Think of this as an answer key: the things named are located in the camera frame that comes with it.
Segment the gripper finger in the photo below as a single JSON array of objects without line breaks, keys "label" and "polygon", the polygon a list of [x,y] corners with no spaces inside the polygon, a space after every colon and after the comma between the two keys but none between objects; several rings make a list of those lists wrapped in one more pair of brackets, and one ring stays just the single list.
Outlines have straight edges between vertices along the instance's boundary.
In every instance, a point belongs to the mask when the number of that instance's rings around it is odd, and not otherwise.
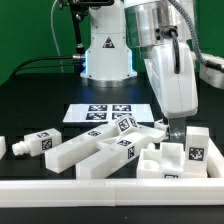
[{"label": "gripper finger", "polygon": [[172,118],[168,120],[170,140],[176,143],[185,142],[186,119]]}]

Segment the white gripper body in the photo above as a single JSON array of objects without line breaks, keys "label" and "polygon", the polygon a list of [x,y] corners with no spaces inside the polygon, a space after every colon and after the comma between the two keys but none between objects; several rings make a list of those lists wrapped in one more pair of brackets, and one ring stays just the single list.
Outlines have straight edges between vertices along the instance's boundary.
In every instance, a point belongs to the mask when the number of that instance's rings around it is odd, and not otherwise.
[{"label": "white gripper body", "polygon": [[151,58],[145,59],[150,84],[168,119],[195,115],[198,97],[191,51],[187,44],[179,44],[180,73],[174,72],[174,50],[171,43],[154,46]]}]

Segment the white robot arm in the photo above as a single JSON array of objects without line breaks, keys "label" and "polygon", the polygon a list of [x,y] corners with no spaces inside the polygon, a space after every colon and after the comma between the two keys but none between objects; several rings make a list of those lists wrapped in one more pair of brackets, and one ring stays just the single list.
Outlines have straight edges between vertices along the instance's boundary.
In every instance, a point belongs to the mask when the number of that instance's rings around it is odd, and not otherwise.
[{"label": "white robot arm", "polygon": [[185,119],[197,113],[194,63],[203,79],[223,88],[224,59],[200,51],[194,0],[109,0],[92,2],[91,45],[83,76],[99,86],[116,86],[136,75],[133,48],[140,51],[173,141],[185,140]]}]

